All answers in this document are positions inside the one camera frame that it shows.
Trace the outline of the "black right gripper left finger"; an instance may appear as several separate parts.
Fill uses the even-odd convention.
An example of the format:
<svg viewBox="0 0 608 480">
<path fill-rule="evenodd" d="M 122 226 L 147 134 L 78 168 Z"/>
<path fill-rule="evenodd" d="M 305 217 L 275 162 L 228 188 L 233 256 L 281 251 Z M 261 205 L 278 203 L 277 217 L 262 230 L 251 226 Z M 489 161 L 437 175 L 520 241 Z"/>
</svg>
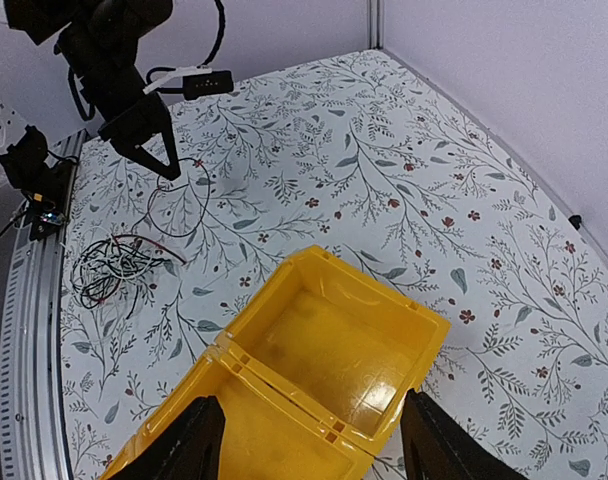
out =
<svg viewBox="0 0 608 480">
<path fill-rule="evenodd" d="M 134 479 L 217 479 L 225 415 L 198 397 L 133 462 Z"/>
</svg>

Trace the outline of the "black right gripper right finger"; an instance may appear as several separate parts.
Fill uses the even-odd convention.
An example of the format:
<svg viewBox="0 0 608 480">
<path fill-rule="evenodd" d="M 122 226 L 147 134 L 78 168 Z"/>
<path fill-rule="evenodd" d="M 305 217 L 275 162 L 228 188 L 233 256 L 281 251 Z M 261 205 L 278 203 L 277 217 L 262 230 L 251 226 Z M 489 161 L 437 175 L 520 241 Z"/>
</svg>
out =
<svg viewBox="0 0 608 480">
<path fill-rule="evenodd" d="M 480 446 L 424 392 L 407 392 L 401 437 L 409 479 L 524 478 Z"/>
</svg>

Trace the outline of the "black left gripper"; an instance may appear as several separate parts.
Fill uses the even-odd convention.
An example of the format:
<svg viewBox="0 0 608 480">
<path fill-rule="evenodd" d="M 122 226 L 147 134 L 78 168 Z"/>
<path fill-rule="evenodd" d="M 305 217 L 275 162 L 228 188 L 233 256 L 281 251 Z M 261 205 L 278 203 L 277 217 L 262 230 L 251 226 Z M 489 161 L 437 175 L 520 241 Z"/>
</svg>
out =
<svg viewBox="0 0 608 480">
<path fill-rule="evenodd" d="M 104 119 L 101 139 L 121 156 L 164 179 L 176 180 L 181 169 L 170 113 L 158 93 L 143 93 L 144 81 L 135 66 L 119 67 L 96 51 L 68 51 L 66 60 L 69 79 L 80 81 L 79 93 Z M 157 135 L 163 140 L 166 164 L 144 148 Z"/>
</svg>

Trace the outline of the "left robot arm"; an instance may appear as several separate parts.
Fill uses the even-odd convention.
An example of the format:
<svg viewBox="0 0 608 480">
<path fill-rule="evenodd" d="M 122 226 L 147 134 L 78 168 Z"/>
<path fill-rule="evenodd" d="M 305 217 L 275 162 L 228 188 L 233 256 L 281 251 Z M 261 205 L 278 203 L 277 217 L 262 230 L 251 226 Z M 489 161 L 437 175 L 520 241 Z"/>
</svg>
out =
<svg viewBox="0 0 608 480">
<path fill-rule="evenodd" d="M 81 95 L 121 156 L 167 179 L 180 176 L 170 113 L 135 66 L 140 38 L 167 21 L 171 1 L 4 1 L 9 28 L 39 45 L 57 35 Z"/>
</svg>

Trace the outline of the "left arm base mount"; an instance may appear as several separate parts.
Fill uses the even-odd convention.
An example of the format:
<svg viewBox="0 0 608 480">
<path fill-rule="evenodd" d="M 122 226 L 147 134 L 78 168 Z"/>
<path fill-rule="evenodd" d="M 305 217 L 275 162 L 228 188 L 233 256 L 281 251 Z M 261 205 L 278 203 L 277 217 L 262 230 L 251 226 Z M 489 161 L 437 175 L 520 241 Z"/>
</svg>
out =
<svg viewBox="0 0 608 480">
<path fill-rule="evenodd" d="M 27 126 L 20 140 L 0 154 L 0 163 L 10 184 L 28 200 L 29 239 L 41 241 L 57 233 L 68 222 L 79 158 L 54 153 L 44 134 Z"/>
</svg>

